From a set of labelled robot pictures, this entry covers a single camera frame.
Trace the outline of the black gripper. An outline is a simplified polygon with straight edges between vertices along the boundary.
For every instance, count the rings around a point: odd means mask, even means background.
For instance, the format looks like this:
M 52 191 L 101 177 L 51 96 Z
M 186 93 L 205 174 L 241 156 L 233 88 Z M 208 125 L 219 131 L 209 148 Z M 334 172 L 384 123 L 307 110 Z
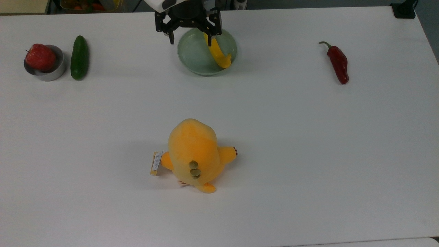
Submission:
M 204 32 L 211 47 L 216 36 L 222 34 L 221 5 L 216 0 L 156 0 L 156 31 L 174 44 L 174 31 L 180 27 Z

